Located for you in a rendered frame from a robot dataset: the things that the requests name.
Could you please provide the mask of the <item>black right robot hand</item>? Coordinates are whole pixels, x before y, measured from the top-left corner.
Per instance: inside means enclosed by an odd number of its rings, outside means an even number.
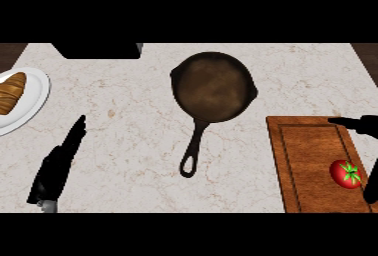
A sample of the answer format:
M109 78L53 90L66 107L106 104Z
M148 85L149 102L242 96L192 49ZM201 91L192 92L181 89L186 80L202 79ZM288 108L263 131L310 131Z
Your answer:
M337 125L344 126L347 129L356 131L360 135L369 135L378 140L378 116L376 115L363 115L359 119L337 117L329 118L328 122ZM368 204L378 202L378 159L373 164L370 171L365 191L363 199Z

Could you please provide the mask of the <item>red tomato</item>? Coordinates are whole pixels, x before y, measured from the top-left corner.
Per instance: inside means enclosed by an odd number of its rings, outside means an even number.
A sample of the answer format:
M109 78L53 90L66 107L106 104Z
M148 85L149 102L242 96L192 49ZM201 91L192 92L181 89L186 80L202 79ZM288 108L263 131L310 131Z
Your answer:
M342 188L356 189L362 185L362 172L350 161L334 161L329 166L329 174L332 180Z

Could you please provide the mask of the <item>brown wooden cutting board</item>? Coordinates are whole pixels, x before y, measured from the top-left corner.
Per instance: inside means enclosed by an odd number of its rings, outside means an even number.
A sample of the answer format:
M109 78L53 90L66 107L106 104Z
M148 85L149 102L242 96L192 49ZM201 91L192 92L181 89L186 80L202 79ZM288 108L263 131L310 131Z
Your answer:
M326 116L267 116L267 129L286 213L378 213L363 189L368 175L347 129ZM356 164L362 186L342 188L329 167L335 160Z

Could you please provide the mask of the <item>dark cast iron pan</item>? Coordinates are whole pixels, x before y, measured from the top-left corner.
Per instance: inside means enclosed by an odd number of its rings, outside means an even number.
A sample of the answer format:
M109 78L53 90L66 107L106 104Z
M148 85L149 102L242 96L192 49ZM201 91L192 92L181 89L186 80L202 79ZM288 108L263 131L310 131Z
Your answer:
M179 165L181 176L190 178L196 172L201 138L208 125L241 115L258 90L245 65L221 52L192 55L171 70L170 78L176 102L193 118L193 134Z

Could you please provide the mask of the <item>black appliance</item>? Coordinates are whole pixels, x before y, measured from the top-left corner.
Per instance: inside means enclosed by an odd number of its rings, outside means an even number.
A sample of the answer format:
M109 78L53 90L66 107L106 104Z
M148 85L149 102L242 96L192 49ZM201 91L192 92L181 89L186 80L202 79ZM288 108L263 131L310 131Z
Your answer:
M142 43L53 43L66 59L139 59Z

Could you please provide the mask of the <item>white plate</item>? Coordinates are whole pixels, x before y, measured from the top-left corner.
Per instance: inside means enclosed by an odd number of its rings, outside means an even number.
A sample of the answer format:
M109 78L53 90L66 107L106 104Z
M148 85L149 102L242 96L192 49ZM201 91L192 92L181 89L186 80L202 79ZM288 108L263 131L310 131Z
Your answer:
M50 78L37 68L23 67L7 70L0 73L0 83L18 72L26 75L25 90L10 113L0 115L0 136L15 131L32 119L50 94Z

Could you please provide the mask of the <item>golden brown croissant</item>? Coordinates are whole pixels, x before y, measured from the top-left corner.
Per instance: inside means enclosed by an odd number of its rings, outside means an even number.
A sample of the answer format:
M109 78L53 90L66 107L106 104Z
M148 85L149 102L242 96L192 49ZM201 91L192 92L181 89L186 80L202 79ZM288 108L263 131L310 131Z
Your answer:
M0 115L7 115L13 110L23 94L26 85L26 74L15 73L3 83L0 83Z

